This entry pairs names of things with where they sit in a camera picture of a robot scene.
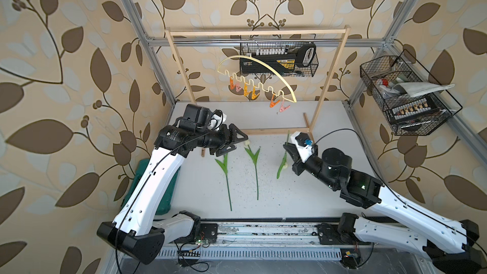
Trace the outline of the pink clothes peg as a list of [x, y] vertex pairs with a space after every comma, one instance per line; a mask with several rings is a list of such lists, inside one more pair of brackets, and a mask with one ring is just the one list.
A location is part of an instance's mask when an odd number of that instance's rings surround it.
[[285, 103], [284, 101], [282, 101], [280, 103], [279, 113], [283, 113], [283, 112], [285, 112], [289, 108], [290, 108], [290, 105], [287, 104], [287, 103]]

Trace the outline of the yellow clip hanger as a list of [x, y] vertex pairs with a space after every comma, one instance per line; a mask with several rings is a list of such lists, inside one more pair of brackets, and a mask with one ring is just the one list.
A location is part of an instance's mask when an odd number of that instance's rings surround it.
[[[230, 72], [223, 65], [230, 60], [240, 60], [250, 65], [250, 71], [257, 71], [255, 75], [244, 74], [244, 69], [236, 72]], [[233, 55], [222, 60], [216, 69], [217, 73], [229, 78], [229, 90], [233, 92], [242, 92], [242, 95], [248, 101], [255, 101], [261, 95], [277, 96], [281, 102], [287, 104], [296, 104], [298, 99], [295, 95], [294, 88], [286, 81], [275, 68], [257, 58], [246, 55]]]

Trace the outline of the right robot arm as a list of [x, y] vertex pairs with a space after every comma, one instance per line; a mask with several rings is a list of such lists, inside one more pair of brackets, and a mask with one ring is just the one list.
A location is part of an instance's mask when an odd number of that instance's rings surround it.
[[486, 268], [486, 253], [473, 247], [479, 238], [473, 221], [447, 219], [400, 196], [379, 179], [352, 169], [351, 157], [337, 148], [328, 148], [321, 156], [316, 145], [285, 143], [284, 149], [296, 175], [307, 171], [347, 203], [398, 223], [387, 225], [343, 213], [337, 229], [342, 237], [415, 254], [443, 273], [478, 273]]

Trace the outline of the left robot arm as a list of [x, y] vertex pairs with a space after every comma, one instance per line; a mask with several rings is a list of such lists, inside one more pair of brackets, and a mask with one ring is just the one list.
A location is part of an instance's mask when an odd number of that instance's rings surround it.
[[206, 148], [212, 155], [224, 156], [248, 139], [236, 125], [226, 125], [225, 120], [221, 110], [187, 105], [183, 116], [160, 130], [134, 192], [113, 221], [100, 224], [97, 235], [115, 252], [144, 265], [156, 259], [166, 244], [180, 238], [194, 240], [200, 233], [199, 216], [181, 211], [170, 219], [154, 218], [171, 180], [191, 151]]

